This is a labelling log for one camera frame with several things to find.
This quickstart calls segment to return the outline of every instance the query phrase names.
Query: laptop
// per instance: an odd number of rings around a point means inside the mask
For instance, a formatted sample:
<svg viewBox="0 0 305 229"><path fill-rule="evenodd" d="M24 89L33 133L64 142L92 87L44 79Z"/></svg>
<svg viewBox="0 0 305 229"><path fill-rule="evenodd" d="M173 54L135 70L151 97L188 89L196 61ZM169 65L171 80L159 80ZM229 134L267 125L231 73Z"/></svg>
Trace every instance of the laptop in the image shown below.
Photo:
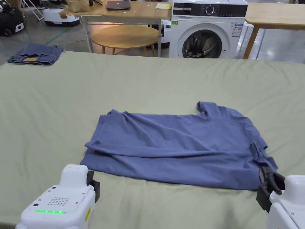
<svg viewBox="0 0 305 229"><path fill-rule="evenodd" d="M126 10L126 9L130 9L130 3L129 3L129 0L107 1L106 9L107 10Z"/></svg>

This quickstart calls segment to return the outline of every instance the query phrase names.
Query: blue t-shirt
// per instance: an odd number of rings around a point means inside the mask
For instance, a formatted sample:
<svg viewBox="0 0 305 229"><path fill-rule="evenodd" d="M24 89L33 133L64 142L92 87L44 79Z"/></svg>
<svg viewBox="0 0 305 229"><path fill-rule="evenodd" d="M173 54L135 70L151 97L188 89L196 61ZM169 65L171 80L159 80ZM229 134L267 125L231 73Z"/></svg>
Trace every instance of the blue t-shirt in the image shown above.
<svg viewBox="0 0 305 229"><path fill-rule="evenodd" d="M258 164L277 166L249 118L198 102L200 115L101 115L81 164L137 179L256 190Z"/></svg>

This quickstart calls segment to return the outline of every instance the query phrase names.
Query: denim fabric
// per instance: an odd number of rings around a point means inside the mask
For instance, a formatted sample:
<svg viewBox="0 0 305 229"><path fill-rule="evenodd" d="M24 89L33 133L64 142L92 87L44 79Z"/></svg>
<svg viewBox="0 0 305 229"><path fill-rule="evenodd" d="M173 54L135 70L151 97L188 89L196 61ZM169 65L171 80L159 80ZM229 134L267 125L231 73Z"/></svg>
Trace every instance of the denim fabric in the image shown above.
<svg viewBox="0 0 305 229"><path fill-rule="evenodd" d="M29 44L27 47L11 56L7 61L13 64L52 65L58 60L62 52L63 48L58 46Z"/></svg>

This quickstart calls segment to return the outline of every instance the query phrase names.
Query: yellow notepad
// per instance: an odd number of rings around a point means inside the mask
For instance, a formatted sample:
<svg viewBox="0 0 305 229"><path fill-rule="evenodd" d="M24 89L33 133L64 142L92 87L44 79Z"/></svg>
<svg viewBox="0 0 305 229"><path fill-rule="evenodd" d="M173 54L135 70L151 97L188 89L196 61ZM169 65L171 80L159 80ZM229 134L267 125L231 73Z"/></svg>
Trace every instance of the yellow notepad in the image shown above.
<svg viewBox="0 0 305 229"><path fill-rule="evenodd" d="M170 6L168 3L158 3L156 9L170 9Z"/></svg>

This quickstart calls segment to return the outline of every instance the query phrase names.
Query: sticker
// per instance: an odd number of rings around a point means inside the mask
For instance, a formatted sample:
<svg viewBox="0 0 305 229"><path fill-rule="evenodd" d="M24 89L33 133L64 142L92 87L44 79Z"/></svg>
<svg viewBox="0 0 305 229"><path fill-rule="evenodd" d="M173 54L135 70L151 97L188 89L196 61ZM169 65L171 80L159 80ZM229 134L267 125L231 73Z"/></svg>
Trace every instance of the sticker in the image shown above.
<svg viewBox="0 0 305 229"><path fill-rule="evenodd" d="M19 32L20 30L24 29L24 25L23 23L20 23L19 25L16 25L15 27L15 32Z"/></svg>
<svg viewBox="0 0 305 229"><path fill-rule="evenodd" d="M86 222L87 222L87 220L88 220L88 218L89 218L90 212L91 212L91 208L89 208L89 210L88 210L88 212L87 212L87 214L86 214L86 218L85 218Z"/></svg>
<svg viewBox="0 0 305 229"><path fill-rule="evenodd" d="M28 57L28 58L25 58L23 61L37 61L38 60L38 57Z"/></svg>
<svg viewBox="0 0 305 229"><path fill-rule="evenodd" d="M243 27L243 23L235 23L234 29L233 29L233 33L232 33L232 37L240 37L240 34L242 33L242 27Z"/></svg>

